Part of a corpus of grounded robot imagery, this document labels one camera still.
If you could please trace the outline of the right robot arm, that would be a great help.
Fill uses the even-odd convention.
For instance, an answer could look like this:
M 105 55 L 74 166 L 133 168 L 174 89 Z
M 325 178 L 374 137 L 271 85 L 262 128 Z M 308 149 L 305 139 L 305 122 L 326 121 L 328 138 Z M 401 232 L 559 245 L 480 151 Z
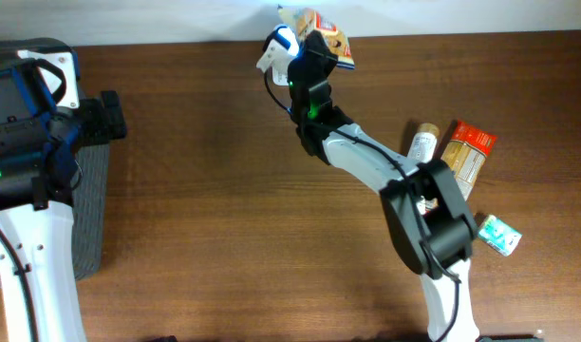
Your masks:
M 338 58 L 323 35 L 298 40 L 287 25 L 267 36 L 256 66 L 287 75 L 285 110 L 306 152 L 348 172 L 380 198 L 392 244 L 421 282 L 432 341 L 476 341 L 469 272 L 478 227 L 444 161 L 417 162 L 370 138 L 331 99 Z

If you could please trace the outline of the beige foil snack bag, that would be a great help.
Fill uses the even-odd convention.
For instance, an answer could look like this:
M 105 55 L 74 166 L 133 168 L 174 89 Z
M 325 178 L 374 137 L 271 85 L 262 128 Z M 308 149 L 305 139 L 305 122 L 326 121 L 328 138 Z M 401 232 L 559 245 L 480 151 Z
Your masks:
M 291 29 L 298 43 L 304 43 L 311 33 L 318 32 L 323 37 L 329 52 L 337 59 L 339 67 L 355 68 L 347 36 L 316 9 L 279 6 L 277 11 L 280 19 Z

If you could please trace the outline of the small teal gum packet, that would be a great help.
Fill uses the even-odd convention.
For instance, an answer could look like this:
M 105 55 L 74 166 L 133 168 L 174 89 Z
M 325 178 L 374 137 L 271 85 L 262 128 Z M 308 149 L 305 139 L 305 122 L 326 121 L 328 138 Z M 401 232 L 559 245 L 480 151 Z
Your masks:
M 478 237 L 501 255 L 513 253 L 522 234 L 494 215 L 488 215 L 480 224 Z

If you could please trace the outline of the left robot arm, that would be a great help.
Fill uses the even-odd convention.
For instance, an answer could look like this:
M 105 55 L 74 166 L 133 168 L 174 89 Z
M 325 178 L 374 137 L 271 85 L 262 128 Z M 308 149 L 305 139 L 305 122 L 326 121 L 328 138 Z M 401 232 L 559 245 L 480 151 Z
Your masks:
M 118 94 L 88 98 L 74 49 L 0 41 L 0 290 L 11 341 L 83 341 L 76 283 L 100 266 Z

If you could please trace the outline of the orange spaghetti packet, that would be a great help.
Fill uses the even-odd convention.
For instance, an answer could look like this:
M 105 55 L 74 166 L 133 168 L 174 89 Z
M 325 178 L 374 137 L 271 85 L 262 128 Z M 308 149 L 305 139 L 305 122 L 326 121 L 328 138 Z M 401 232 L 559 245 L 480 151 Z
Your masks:
M 496 141 L 496 135 L 458 121 L 440 158 L 451 169 L 465 200 L 472 193 L 478 174 Z

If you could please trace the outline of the white tube pouch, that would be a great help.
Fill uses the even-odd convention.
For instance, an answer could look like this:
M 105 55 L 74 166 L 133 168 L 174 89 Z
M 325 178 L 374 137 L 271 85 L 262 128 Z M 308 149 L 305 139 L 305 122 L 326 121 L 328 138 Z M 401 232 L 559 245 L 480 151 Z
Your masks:
M 413 137 L 407 157 L 418 163 L 427 163 L 432 160 L 438 143 L 440 130 L 432 123 L 421 123 Z M 422 215 L 438 206 L 437 199 L 421 199 L 417 203 Z

